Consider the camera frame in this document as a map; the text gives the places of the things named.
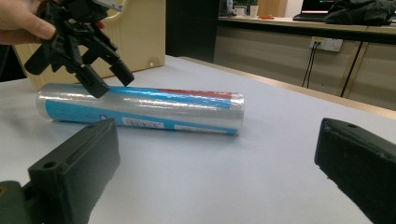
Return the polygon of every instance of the laptop screen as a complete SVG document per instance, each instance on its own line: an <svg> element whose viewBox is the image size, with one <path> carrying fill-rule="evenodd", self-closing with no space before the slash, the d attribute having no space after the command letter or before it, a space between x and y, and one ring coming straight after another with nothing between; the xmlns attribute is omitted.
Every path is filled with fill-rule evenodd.
<svg viewBox="0 0 396 224"><path fill-rule="evenodd" d="M327 13L336 0L304 0L302 13Z"/></svg>

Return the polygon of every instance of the beige container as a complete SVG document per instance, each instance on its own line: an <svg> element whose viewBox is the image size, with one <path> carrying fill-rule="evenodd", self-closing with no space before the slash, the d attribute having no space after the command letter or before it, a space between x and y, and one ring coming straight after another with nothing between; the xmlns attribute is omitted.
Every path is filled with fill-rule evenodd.
<svg viewBox="0 0 396 224"><path fill-rule="evenodd" d="M119 48L117 53L132 71L162 66L165 63L165 0L124 0L120 13L109 11L103 30ZM38 49L38 44L14 46L24 74L39 90L50 82L78 83L64 66L54 74L49 66L40 76L28 73L24 64ZM109 64L101 59L92 64L100 77L113 77Z"/></svg>

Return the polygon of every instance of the white table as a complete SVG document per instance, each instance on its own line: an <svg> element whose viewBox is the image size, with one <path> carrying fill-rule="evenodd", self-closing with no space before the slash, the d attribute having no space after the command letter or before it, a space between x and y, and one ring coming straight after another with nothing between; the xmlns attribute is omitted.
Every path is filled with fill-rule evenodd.
<svg viewBox="0 0 396 224"><path fill-rule="evenodd" d="M237 136L119 127L121 164L90 223L370 223L314 164L319 125L341 119L396 142L395 119L172 57L132 86L242 92L244 124ZM0 83L0 181L26 184L27 168L84 126L41 118L28 80Z"/></svg>

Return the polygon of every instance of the power outlet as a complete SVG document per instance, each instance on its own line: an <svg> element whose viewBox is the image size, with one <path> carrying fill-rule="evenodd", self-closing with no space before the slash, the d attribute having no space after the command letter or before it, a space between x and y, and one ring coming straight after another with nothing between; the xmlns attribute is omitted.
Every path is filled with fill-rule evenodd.
<svg viewBox="0 0 396 224"><path fill-rule="evenodd" d="M326 38L319 36L312 36L311 44L309 45L309 48L312 49L316 43L318 43L317 49L324 49L324 46L326 44Z"/></svg>
<svg viewBox="0 0 396 224"><path fill-rule="evenodd" d="M327 38L326 43L324 44L324 50L340 51L342 45L342 39Z"/></svg>

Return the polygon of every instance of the foil roll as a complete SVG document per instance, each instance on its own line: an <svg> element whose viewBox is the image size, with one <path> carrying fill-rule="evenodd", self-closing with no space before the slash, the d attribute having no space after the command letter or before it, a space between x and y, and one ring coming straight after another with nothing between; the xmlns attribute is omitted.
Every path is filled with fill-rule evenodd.
<svg viewBox="0 0 396 224"><path fill-rule="evenodd" d="M122 126L208 133L236 134L244 118L239 92L110 87L97 99L81 85L49 83L38 92L36 106L46 119L114 119Z"/></svg>

